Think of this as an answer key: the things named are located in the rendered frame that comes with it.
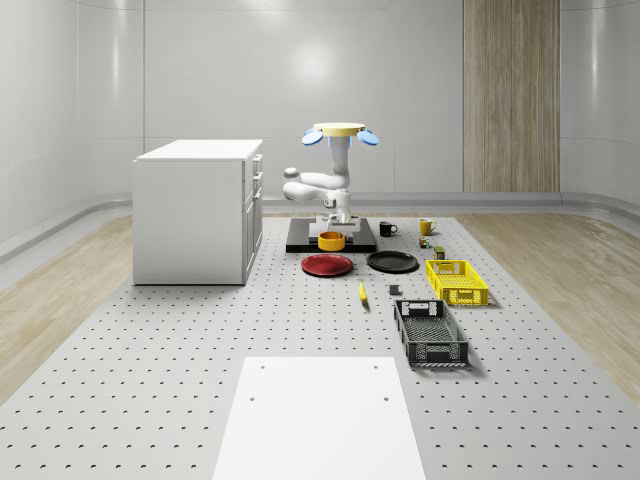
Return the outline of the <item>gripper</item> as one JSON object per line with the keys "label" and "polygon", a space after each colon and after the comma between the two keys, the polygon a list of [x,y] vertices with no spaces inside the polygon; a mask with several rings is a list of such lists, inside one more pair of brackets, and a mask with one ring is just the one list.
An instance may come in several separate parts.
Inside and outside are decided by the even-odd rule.
{"label": "gripper", "polygon": [[361,219],[352,216],[349,223],[340,223],[336,214],[317,215],[314,222],[314,235],[318,236],[322,232],[334,231],[353,236],[361,230]]}

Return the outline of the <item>black stove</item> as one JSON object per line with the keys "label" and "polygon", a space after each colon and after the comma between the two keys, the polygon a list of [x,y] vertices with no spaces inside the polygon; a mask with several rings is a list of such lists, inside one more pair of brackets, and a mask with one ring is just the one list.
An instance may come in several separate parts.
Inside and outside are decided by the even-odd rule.
{"label": "black stove", "polygon": [[[309,225],[313,218],[292,218],[286,242],[287,253],[320,253],[317,237],[309,235]],[[373,253],[377,251],[376,238],[368,220],[361,219],[359,232],[348,236],[343,252],[345,253]]]}

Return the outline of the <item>red plate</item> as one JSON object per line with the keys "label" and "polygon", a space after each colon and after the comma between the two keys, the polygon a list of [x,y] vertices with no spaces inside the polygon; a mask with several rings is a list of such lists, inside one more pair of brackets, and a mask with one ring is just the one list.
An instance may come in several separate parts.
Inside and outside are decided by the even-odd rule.
{"label": "red plate", "polygon": [[338,254],[317,254],[304,258],[301,268],[309,275],[318,277],[336,277],[349,273],[353,268],[352,261]]}

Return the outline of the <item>black plate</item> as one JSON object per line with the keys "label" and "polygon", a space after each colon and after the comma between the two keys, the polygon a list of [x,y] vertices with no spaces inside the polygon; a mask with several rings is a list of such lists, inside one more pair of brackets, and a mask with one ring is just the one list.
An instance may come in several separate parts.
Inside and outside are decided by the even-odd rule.
{"label": "black plate", "polygon": [[414,256],[399,251],[385,250],[371,253],[366,261],[371,268],[384,273],[403,274],[419,268],[419,262]]}

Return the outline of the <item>white cabinet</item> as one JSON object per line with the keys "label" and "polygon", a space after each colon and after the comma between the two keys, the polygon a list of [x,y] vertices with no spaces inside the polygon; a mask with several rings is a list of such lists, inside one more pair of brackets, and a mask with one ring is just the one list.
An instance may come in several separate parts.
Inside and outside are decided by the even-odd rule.
{"label": "white cabinet", "polygon": [[246,283],[262,235],[261,149],[176,140],[134,161],[134,283]]}

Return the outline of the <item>yellow basket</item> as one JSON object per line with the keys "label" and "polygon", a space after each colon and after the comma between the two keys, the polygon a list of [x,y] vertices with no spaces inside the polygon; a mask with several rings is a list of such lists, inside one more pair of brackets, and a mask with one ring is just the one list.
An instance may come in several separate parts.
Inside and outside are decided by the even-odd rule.
{"label": "yellow basket", "polygon": [[488,304],[488,286],[466,260],[428,260],[426,276],[436,296],[450,305]]}

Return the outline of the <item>dark grey basket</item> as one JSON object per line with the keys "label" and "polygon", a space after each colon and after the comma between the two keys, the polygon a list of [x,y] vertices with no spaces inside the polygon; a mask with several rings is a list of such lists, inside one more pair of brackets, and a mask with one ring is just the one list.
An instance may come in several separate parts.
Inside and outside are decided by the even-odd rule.
{"label": "dark grey basket", "polygon": [[468,340],[444,301],[396,300],[394,316],[410,364],[468,363]]}

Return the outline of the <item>white board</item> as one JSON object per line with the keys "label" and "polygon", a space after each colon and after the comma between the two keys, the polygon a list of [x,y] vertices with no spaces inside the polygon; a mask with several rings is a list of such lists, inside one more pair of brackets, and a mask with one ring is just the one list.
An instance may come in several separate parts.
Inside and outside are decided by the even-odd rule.
{"label": "white board", "polygon": [[394,359],[246,358],[213,480],[425,480]]}

